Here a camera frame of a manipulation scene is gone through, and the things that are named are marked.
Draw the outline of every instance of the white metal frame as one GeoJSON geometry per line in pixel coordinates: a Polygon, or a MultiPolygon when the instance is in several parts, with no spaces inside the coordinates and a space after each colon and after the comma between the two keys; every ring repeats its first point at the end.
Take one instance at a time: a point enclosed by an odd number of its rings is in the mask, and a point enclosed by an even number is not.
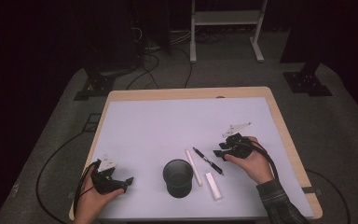
{"type": "Polygon", "coordinates": [[[264,20],[268,0],[263,0],[260,10],[245,11],[196,11],[196,0],[191,3],[191,41],[190,61],[197,61],[196,52],[196,25],[232,25],[232,24],[255,24],[255,36],[250,37],[257,61],[264,62],[264,57],[258,47],[257,40],[260,35],[261,25],[264,20]]]}

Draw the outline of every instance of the black pen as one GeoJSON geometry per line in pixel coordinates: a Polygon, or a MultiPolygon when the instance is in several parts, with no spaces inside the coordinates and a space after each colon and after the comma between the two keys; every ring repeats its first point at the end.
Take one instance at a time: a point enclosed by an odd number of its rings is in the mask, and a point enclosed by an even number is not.
{"type": "Polygon", "coordinates": [[[199,156],[201,156],[206,162],[208,162],[209,164],[211,164],[211,166],[215,169],[215,171],[217,171],[217,173],[219,173],[220,175],[223,175],[223,171],[222,169],[220,169],[218,166],[216,166],[216,164],[214,164],[213,162],[209,161],[208,158],[206,158],[206,156],[204,156],[198,149],[194,148],[194,151],[196,151],[197,154],[199,154],[199,156]]]}

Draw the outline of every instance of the black metal base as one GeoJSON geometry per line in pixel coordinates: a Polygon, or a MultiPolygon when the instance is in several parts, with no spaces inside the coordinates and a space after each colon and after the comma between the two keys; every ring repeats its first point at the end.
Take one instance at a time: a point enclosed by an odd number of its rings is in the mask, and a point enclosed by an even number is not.
{"type": "Polygon", "coordinates": [[[89,97],[107,96],[113,89],[115,78],[104,78],[103,81],[98,81],[98,85],[91,83],[90,79],[86,80],[82,91],[78,91],[74,101],[87,101],[89,97]]]}
{"type": "Polygon", "coordinates": [[[322,85],[314,74],[284,72],[284,78],[293,93],[307,93],[309,96],[332,96],[330,90],[322,85]]]}

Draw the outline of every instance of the plaid sleeve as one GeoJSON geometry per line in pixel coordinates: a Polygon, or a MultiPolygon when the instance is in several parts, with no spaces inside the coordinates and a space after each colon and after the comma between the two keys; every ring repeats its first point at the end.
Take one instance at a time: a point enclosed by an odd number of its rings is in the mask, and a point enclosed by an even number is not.
{"type": "Polygon", "coordinates": [[[271,223],[309,223],[290,202],[278,180],[258,185],[257,190],[271,223]]]}

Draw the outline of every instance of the gray carpet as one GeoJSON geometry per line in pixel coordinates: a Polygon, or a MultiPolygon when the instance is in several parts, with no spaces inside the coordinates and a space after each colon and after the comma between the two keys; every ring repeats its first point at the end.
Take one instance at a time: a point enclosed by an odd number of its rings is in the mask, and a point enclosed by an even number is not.
{"type": "MultiPolygon", "coordinates": [[[[231,34],[212,45],[197,45],[198,61],[192,64],[187,87],[271,88],[304,166],[324,175],[341,190],[351,212],[351,223],[358,223],[358,105],[343,87],[339,76],[324,65],[318,68],[316,75],[333,96],[293,94],[282,73],[299,71],[303,64],[279,63],[288,33],[261,33],[259,46],[265,57],[263,63],[256,61],[249,35],[231,34]]],[[[185,43],[177,48],[187,52],[189,49],[185,43]]],[[[183,88],[190,72],[187,56],[175,49],[171,56],[162,51],[154,55],[158,56],[159,65],[151,73],[158,86],[161,89],[183,88]]],[[[154,64],[155,58],[145,57],[146,68],[150,69],[154,64]]],[[[143,72],[143,69],[138,69],[119,77],[114,90],[125,90],[143,72]]],[[[23,167],[17,182],[18,190],[13,190],[0,211],[0,223],[56,223],[39,206],[35,182],[48,158],[62,144],[82,132],[89,114],[103,110],[105,97],[73,101],[86,78],[84,70],[79,70],[68,83],[23,167]]],[[[155,84],[148,85],[151,81],[151,76],[145,75],[130,89],[155,89],[155,84]]],[[[42,202],[52,214],[66,222],[70,222],[68,212],[92,139],[93,133],[82,133],[63,147],[49,162],[40,179],[42,202]]],[[[312,223],[346,223],[344,205],[337,192],[319,176],[309,173],[309,177],[312,185],[323,193],[318,198],[324,216],[312,223]]]]}

